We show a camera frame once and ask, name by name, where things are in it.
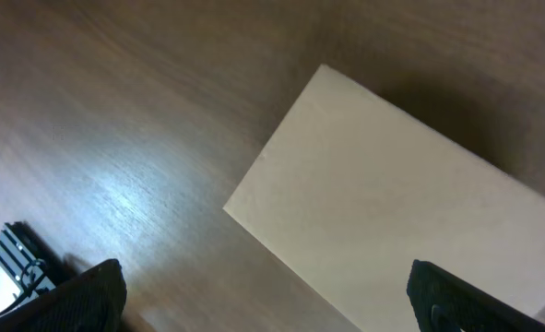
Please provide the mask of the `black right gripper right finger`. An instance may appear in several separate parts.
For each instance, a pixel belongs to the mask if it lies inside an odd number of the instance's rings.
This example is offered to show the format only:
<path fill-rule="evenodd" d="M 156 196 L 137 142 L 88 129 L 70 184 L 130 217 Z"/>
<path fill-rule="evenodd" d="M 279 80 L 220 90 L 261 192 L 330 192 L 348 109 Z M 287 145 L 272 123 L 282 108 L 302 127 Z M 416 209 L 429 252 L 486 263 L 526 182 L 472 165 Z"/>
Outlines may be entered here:
<path fill-rule="evenodd" d="M 545 332 L 545 324 L 428 261 L 413 261 L 407 295 L 421 332 Z"/>

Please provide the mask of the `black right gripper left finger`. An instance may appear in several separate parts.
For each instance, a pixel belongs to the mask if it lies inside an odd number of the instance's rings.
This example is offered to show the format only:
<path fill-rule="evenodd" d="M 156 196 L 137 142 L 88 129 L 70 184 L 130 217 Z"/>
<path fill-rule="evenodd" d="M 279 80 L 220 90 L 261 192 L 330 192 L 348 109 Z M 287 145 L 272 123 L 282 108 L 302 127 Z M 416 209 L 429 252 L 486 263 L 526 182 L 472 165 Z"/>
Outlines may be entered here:
<path fill-rule="evenodd" d="M 107 259 L 33 300 L 35 281 L 0 312 L 0 331 L 115 332 L 127 297 L 118 260 Z"/>

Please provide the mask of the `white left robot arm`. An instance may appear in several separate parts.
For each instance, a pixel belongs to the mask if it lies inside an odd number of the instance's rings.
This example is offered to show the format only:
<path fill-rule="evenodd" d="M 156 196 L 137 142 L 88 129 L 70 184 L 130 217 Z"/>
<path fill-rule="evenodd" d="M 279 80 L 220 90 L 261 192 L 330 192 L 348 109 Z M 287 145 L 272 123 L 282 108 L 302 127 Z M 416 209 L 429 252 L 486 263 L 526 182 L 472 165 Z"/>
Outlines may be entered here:
<path fill-rule="evenodd" d="M 30 302 L 69 279 L 63 264 L 25 221 L 0 231 L 0 314 Z"/>

